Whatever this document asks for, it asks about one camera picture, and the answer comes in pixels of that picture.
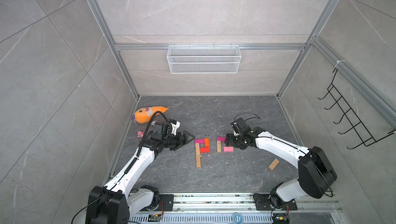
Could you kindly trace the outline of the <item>red block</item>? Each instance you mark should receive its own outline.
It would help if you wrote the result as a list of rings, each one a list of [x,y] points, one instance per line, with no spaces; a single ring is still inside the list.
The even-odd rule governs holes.
[[[201,147],[200,148],[200,153],[209,153],[210,152],[210,148],[209,147]]]

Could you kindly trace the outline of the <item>aluminium rail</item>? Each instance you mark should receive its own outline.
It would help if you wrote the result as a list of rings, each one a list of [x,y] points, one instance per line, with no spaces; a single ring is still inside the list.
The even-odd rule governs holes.
[[[253,194],[248,192],[237,193],[165,193],[174,195],[172,211],[168,213],[276,213],[276,210],[258,211]],[[336,198],[324,196],[315,199],[309,196],[294,199],[298,209],[296,211],[278,210],[278,212],[296,213],[338,213],[342,208]]]

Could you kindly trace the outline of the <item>magenta block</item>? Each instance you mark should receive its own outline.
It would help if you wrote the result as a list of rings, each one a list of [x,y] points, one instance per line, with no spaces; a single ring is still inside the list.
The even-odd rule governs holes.
[[[195,141],[194,141],[196,144],[205,144],[205,139],[204,138],[202,138],[202,139],[195,139]]]
[[[225,140],[226,140],[226,137],[217,137],[217,141],[220,141],[220,142],[225,142]]]

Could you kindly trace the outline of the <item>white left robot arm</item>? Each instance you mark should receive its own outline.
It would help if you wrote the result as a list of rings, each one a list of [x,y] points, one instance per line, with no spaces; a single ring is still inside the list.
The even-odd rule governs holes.
[[[134,192],[134,185],[165,148],[176,151],[195,140],[195,136],[186,130],[178,131],[180,123],[166,117],[152,125],[158,115],[164,116],[161,111],[153,113],[136,152],[121,171],[90,192],[88,204],[83,207],[87,224],[126,224],[143,209],[164,211],[158,188],[143,185]]]

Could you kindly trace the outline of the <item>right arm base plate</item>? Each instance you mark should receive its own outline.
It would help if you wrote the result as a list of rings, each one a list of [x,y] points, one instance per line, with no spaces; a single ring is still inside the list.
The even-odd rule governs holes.
[[[275,194],[253,194],[253,200],[258,211],[271,211],[271,210],[290,210],[296,211],[298,209],[296,201],[293,199],[289,202],[284,202]]]

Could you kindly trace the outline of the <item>pink block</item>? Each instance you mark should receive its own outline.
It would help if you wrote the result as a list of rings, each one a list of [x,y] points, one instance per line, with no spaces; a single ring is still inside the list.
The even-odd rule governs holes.
[[[224,147],[223,151],[224,152],[233,152],[234,151],[234,147]]]

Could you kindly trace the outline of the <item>orange block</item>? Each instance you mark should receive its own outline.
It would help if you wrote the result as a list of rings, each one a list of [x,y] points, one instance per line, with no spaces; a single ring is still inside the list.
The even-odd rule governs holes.
[[[204,138],[205,147],[210,147],[209,138]]]

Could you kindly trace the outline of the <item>orange plush toy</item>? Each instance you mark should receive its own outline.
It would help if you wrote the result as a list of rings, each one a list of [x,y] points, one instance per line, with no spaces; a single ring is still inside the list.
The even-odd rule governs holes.
[[[155,112],[160,111],[164,113],[167,110],[168,108],[162,106],[140,108],[132,116],[132,121],[139,124],[145,124],[150,121]]]

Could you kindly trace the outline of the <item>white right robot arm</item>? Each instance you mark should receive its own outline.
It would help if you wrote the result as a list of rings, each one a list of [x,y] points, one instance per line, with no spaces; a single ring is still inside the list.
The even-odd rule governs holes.
[[[321,148],[293,144],[260,127],[252,129],[242,118],[234,120],[231,126],[233,133],[226,135],[226,145],[241,150],[248,147],[262,149],[297,168],[297,178],[282,182],[271,190],[268,200],[273,208],[283,208],[305,196],[320,199],[328,191],[333,197],[331,185],[337,180],[337,174]]]

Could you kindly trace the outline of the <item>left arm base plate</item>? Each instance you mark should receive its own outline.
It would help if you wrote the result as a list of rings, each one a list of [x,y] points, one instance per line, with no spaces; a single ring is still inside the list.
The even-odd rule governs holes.
[[[146,207],[148,211],[172,211],[174,205],[174,195],[160,194],[154,195],[152,203]]]

